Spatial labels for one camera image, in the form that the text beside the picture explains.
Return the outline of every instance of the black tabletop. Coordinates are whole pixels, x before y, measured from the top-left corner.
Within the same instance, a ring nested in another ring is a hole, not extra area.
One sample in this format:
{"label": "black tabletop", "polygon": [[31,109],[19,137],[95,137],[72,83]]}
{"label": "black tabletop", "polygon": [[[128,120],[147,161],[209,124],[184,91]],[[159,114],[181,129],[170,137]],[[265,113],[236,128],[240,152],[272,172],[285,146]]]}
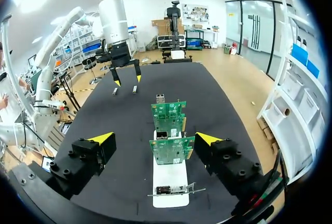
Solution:
{"label": "black tabletop", "polygon": [[[257,161],[255,148],[244,125],[218,83],[199,63],[146,65],[141,67],[142,80],[137,84],[135,70],[118,70],[122,86],[117,95],[112,75],[106,74],[93,90],[60,146],[56,160],[67,156],[71,143],[80,137],[91,138],[115,132],[117,150],[103,173],[93,177],[80,195],[71,201],[103,215],[139,221],[183,221],[217,223],[230,217],[237,198],[193,153],[186,161],[188,183],[205,191],[189,195],[189,205],[178,208],[154,208],[153,139],[154,123],[151,104],[156,94],[164,94],[166,102],[186,101],[187,136],[195,132],[219,138],[231,138],[239,150]],[[133,87],[138,85],[137,94]]]}

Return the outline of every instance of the bottle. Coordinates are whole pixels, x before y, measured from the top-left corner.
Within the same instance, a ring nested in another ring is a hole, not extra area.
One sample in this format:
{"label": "bottle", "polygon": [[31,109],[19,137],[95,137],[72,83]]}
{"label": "bottle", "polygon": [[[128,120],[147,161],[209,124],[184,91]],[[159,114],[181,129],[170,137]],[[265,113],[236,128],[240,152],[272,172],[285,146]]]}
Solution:
{"label": "bottle", "polygon": [[301,37],[297,36],[296,45],[301,47]]}
{"label": "bottle", "polygon": [[301,48],[304,49],[305,51],[307,50],[307,41],[303,39],[303,43],[301,45]]}

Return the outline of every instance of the circuit board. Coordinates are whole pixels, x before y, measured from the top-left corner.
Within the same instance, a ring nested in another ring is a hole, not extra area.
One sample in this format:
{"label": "circuit board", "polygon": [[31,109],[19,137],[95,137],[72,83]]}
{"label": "circuit board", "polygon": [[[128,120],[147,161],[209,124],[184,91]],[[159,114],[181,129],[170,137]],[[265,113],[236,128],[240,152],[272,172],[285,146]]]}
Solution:
{"label": "circuit board", "polygon": [[186,107],[186,102],[152,104],[152,113],[157,132],[167,132],[168,137],[176,137],[183,131],[186,124],[186,115],[182,108]]}
{"label": "circuit board", "polygon": [[177,164],[189,159],[194,143],[195,137],[150,140],[152,151],[159,165]]}

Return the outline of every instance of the floor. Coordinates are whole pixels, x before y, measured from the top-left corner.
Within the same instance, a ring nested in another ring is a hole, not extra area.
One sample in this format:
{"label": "floor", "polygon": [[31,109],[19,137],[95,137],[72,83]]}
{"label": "floor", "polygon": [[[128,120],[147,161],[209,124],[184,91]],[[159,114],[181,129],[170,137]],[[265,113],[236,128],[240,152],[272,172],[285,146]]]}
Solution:
{"label": "floor", "polygon": [[[233,42],[237,43],[238,48],[239,48],[239,43],[237,41],[226,38],[226,43],[227,44],[231,45]],[[245,57],[246,59],[248,59],[251,63],[253,63],[255,66],[257,66],[258,69],[260,69],[264,73],[266,73],[268,65],[269,65],[271,54],[261,52],[261,51],[255,51],[251,48],[248,48],[248,47],[242,45],[240,55],[242,57]],[[278,69],[279,69],[280,61],[281,61],[281,57],[274,54],[273,58],[272,58],[272,61],[271,61],[271,66],[270,66],[270,69],[269,69],[269,76],[271,76],[272,78],[276,77],[276,74],[277,74]]]}
{"label": "floor", "polygon": [[[222,48],[187,51],[187,56],[189,55],[192,55],[194,62],[200,62],[206,67],[222,90],[226,93],[253,142],[263,173],[265,174],[270,171],[273,168],[275,156],[271,149],[270,142],[267,141],[263,131],[260,129],[256,121],[256,116],[273,86],[273,81],[265,73],[257,69],[257,67],[249,60],[238,55],[224,54]],[[154,50],[137,53],[135,58],[140,59],[141,63],[145,64],[155,60],[161,61],[162,57],[161,52]],[[103,76],[104,72],[100,71],[101,67],[102,64],[98,64],[94,68],[96,76]],[[90,89],[87,91],[75,92],[75,96],[81,105],[85,102],[95,87],[95,85],[89,85],[91,79],[92,73],[86,72],[78,75],[73,81],[74,91]],[[66,100],[70,110],[75,110],[67,99],[67,96],[62,92],[58,93],[56,98],[58,100]],[[31,160],[37,160],[37,162],[41,163],[40,156],[31,155],[31,153],[28,152],[26,157],[23,158],[23,161],[30,163]],[[4,161],[7,170],[18,164],[18,161],[13,159],[9,154],[5,154]],[[275,207],[274,214],[278,213],[282,208],[283,203],[284,194],[282,193],[273,202]]]}

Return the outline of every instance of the blue box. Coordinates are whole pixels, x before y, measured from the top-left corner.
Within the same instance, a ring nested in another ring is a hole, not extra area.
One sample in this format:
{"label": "blue box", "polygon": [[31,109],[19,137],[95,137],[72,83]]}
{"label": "blue box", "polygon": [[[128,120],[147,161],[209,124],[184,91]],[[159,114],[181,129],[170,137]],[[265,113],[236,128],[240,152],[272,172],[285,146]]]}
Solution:
{"label": "blue box", "polygon": [[296,44],[293,44],[292,56],[296,58],[304,66],[307,65],[308,52],[306,52],[304,49],[297,46]]}
{"label": "blue box", "polygon": [[98,44],[94,44],[94,45],[91,45],[85,49],[82,50],[83,53],[86,53],[86,52],[89,52],[90,50],[94,50],[94,49],[97,49],[101,46],[101,43],[98,43]]}
{"label": "blue box", "polygon": [[308,60],[307,69],[313,74],[314,77],[318,78],[320,70],[310,60]]}

